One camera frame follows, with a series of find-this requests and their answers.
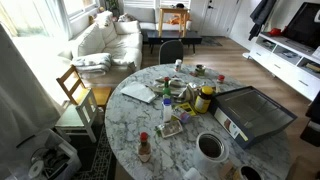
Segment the black coffee table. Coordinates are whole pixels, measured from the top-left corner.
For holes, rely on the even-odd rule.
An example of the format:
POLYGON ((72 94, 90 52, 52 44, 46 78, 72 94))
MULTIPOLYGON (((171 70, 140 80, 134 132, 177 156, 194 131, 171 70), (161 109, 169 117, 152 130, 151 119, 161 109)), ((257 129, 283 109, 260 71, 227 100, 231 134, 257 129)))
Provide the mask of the black coffee table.
POLYGON ((202 42, 202 37, 195 31, 187 31, 186 35, 176 30, 165 30, 162 32, 162 36, 159 36, 157 30, 147 31, 148 44, 151 48, 155 45, 161 45, 166 41, 179 40, 183 45, 195 47, 202 42))

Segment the clear plastic box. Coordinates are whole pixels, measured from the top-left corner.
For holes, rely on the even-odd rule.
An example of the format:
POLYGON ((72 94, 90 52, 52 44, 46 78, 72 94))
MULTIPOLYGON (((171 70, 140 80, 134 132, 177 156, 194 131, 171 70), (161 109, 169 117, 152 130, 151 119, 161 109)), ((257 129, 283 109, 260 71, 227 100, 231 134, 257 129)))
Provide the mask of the clear plastic box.
POLYGON ((227 108, 254 136, 288 126, 296 116, 254 92, 240 93, 224 100, 227 108))

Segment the dark grey dining chair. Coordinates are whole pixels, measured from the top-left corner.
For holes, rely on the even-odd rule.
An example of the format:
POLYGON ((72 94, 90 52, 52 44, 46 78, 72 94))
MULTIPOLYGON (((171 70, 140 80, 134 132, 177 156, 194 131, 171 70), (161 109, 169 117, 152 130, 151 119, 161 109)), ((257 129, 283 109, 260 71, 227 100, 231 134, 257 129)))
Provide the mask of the dark grey dining chair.
POLYGON ((179 40, 164 42, 159 49, 159 63, 170 64, 177 59, 182 60, 184 56, 183 44, 179 40))

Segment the hot sauce bottle red cap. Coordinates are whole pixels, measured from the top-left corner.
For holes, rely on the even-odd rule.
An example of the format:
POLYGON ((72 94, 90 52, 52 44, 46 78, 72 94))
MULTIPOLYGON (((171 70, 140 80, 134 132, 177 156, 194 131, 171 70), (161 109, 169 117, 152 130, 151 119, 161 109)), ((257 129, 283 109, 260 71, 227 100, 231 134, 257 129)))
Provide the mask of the hot sauce bottle red cap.
POLYGON ((151 157, 151 145, 148 142, 148 134, 146 132, 140 133, 138 156, 142 162, 147 162, 151 157))

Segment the clear plastic cup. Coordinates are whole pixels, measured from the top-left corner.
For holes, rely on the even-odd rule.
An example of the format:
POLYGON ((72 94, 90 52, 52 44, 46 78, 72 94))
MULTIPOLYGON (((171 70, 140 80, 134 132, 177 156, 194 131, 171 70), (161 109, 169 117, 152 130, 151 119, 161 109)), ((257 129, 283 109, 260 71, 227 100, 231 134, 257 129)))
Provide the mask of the clear plastic cup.
POLYGON ((205 131, 197 136, 193 160, 199 170, 209 171, 226 161, 228 156, 229 147, 220 135, 205 131))

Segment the folded grey blanket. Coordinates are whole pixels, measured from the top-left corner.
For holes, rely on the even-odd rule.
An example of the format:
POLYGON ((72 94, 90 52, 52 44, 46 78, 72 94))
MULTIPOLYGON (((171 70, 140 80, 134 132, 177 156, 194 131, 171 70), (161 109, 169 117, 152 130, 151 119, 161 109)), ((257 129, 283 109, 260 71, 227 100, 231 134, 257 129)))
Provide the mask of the folded grey blanket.
POLYGON ((110 53, 96 53, 85 56, 79 56, 72 59, 71 64, 79 72, 102 72, 110 70, 112 56, 110 53))

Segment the white step stool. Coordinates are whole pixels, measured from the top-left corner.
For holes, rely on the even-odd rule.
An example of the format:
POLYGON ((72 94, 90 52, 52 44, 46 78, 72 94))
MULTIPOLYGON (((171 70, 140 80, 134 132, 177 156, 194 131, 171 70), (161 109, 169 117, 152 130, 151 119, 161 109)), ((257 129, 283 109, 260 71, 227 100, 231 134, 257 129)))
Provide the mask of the white step stool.
POLYGON ((78 105, 69 105, 59 120, 55 124, 55 129, 68 142, 71 141, 70 135, 75 135, 75 130, 83 131, 88 135, 91 142, 96 142, 96 137, 92 130, 92 124, 99 113, 99 107, 95 100, 93 90, 89 89, 85 97, 78 105))

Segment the small wooden block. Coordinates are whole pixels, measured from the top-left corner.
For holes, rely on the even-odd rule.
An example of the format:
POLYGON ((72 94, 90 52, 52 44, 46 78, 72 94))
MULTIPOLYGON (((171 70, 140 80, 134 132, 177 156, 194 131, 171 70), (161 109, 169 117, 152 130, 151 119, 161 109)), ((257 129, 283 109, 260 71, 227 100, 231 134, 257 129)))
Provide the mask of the small wooden block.
POLYGON ((220 179, 221 180, 233 180, 233 174, 235 172, 234 164, 231 161, 228 161, 224 164, 220 170, 220 179))

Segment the dark blue cardboard box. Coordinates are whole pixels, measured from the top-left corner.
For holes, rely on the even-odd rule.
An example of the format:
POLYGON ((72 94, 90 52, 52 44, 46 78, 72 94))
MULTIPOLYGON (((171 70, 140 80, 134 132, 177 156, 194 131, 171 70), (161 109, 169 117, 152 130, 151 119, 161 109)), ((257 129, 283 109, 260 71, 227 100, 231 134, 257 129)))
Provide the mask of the dark blue cardboard box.
POLYGON ((214 95, 208 111, 243 149, 281 132, 297 118, 253 86, 214 95))

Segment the small red capped jar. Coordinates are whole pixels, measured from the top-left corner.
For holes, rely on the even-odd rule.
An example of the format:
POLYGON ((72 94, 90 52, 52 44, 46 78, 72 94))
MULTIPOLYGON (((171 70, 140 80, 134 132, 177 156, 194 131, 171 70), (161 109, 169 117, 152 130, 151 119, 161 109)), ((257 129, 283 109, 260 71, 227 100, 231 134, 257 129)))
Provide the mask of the small red capped jar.
POLYGON ((225 79, 225 76, 224 76, 224 75, 218 75, 217 82, 218 82, 218 83, 223 83, 223 82, 224 82, 224 79, 225 79))

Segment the white bottle blue cap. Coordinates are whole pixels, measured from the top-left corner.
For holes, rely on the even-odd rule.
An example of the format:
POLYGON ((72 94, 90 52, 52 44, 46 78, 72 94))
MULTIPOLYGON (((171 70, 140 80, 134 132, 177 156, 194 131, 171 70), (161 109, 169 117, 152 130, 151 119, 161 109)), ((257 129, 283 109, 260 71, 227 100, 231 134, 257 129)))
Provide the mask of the white bottle blue cap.
POLYGON ((172 116, 172 105, 171 105, 171 100, 170 99, 164 99, 162 102, 163 105, 163 121, 164 122, 169 122, 171 120, 172 116))

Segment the yellow snack packet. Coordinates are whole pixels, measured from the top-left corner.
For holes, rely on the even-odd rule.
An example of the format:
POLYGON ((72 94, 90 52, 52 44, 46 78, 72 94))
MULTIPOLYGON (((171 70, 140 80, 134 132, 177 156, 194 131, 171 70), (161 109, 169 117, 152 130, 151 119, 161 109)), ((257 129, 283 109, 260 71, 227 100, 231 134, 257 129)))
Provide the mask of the yellow snack packet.
POLYGON ((196 116, 197 113, 196 111, 193 109, 193 107, 190 105, 189 102, 185 102, 182 104, 178 104, 178 107, 184 109, 186 112, 188 112, 191 116, 196 116))

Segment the white sofa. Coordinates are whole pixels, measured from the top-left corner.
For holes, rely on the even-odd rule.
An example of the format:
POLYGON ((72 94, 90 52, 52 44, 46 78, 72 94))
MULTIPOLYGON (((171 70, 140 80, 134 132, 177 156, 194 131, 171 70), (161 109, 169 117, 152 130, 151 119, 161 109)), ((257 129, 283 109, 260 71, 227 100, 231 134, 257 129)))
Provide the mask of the white sofa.
POLYGON ((141 69, 143 35, 138 21, 114 22, 110 11, 99 13, 94 23, 66 43, 59 55, 71 61, 78 56, 109 53, 111 67, 104 74, 81 74, 86 86, 116 87, 141 69))

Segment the patterned floor rug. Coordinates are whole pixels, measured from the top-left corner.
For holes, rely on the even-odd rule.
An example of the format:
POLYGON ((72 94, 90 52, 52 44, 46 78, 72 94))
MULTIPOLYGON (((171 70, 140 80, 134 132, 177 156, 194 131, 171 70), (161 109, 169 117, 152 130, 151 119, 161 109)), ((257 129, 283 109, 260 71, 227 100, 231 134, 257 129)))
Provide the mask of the patterned floor rug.
POLYGON ((97 141, 92 143, 86 135, 71 136, 82 164, 72 180, 114 180, 116 158, 111 150, 103 125, 93 127, 97 141))

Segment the clear storage bin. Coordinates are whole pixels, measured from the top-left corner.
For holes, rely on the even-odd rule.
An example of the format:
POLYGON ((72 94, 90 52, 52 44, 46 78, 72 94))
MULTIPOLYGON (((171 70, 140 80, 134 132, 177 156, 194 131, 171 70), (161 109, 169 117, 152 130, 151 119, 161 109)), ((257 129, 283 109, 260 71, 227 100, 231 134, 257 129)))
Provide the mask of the clear storage bin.
POLYGON ((77 150, 45 129, 1 149, 0 180, 70 180, 81 166, 77 150))

